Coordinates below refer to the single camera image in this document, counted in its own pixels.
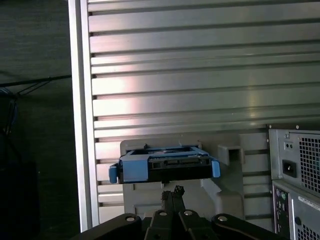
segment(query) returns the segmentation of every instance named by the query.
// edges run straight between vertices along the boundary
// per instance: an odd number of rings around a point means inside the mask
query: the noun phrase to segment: corrugated metal wall
[[[320,118],[319,2],[84,2],[93,224],[95,198],[101,221],[123,211],[107,173],[123,140]]]

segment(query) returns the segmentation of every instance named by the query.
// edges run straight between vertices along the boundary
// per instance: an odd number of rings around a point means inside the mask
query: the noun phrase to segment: metal screw
[[[226,218],[225,216],[219,216],[218,220],[221,221],[221,222],[225,222],[225,221],[228,220],[228,218]]]
[[[184,215],[190,216],[190,215],[192,215],[192,211],[185,211],[185,212],[184,212]]]
[[[128,222],[132,222],[135,220],[135,218],[130,216],[130,217],[127,217],[125,220],[127,220]]]

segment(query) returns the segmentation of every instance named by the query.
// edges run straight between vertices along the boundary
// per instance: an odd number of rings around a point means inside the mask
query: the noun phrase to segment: metal case
[[[320,197],[320,131],[269,130],[271,176]]]
[[[272,181],[272,188],[275,232],[292,240],[319,240],[320,198],[283,180]]]

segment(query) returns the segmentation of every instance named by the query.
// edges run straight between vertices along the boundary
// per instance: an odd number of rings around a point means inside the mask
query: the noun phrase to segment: aluminum panel
[[[243,65],[244,59],[238,58]],[[172,72],[164,74],[134,74],[130,76],[110,76],[92,79],[94,95],[130,94],[147,92],[223,89],[247,86],[276,86],[318,82],[320,69],[317,65],[284,66],[274,68],[202,70],[192,72]]]
[[[213,91],[193,93],[158,93],[93,100],[93,115],[112,116],[126,114],[153,114],[164,112],[238,109],[320,103],[320,85],[286,88],[249,88],[238,91]]]
[[[147,10],[157,10],[161,11],[164,8],[192,8],[193,6],[232,6],[240,4],[261,4],[263,3],[274,3],[274,0],[129,0],[129,1],[115,1],[115,0],[89,0],[88,10],[90,12],[100,12],[100,11],[130,11],[143,9]]]
[[[318,18],[319,9],[320,4],[318,2],[309,2],[286,5],[238,6],[93,15],[89,17],[89,31],[120,31],[297,21]]]
[[[270,161],[267,154],[255,154],[245,156],[245,164],[242,165],[242,171],[248,172],[265,172],[270,171]]]
[[[80,83],[74,83],[73,92],[81,112],[75,114],[76,131],[83,133],[76,144],[84,153],[77,154],[79,189],[91,197],[80,202],[89,205],[82,214],[91,211],[93,226],[123,212],[123,206],[117,211],[109,206],[112,198],[104,198],[104,207],[98,208],[98,194],[115,193],[106,187],[106,166],[119,158],[122,140],[246,129],[250,134],[241,135],[243,149],[264,151],[267,136],[249,129],[320,120],[316,1],[69,3],[78,26],[70,29],[77,46],[72,51],[78,54],[72,57],[72,74]],[[82,159],[86,179],[80,175]],[[249,195],[260,189],[253,185],[270,181],[269,176],[249,176],[257,169],[250,168],[243,178]],[[254,199],[263,202],[259,196],[246,198]],[[250,214],[267,219],[259,208]]]
[[[92,53],[319,40],[320,23],[128,33],[90,37]]]
[[[93,66],[92,74],[117,74],[127,72],[145,72],[145,71],[160,71],[160,70],[177,70],[177,69],[207,69],[217,67],[237,67],[237,66],[254,66],[267,64],[286,64],[286,63],[301,63],[314,62],[320,60],[319,53],[304,53],[295,55],[280,55],[280,56],[249,56],[249,57],[229,57],[218,59],[180,59],[174,61],[163,62],[140,62],[123,65],[109,66]]]
[[[183,49],[161,52],[131,52],[109,54],[103,53],[93,55],[91,58],[92,66],[111,65],[111,64],[129,64],[145,63],[149,61],[169,61],[186,59],[224,59],[238,57],[239,60],[249,57],[259,57],[261,55],[281,56],[307,54],[309,52],[317,53],[320,51],[319,43],[299,43],[288,45],[265,45],[261,46],[235,46],[232,48],[212,48],[212,49]]]
[[[108,184],[108,185],[99,185],[98,193],[122,193],[123,188],[121,184]]]
[[[244,201],[244,214],[246,216],[271,215],[272,198],[254,197]]]
[[[101,206],[99,207],[99,222],[102,224],[124,213],[124,206]]]
[[[102,193],[98,195],[99,203],[124,203],[124,194],[119,193]]]

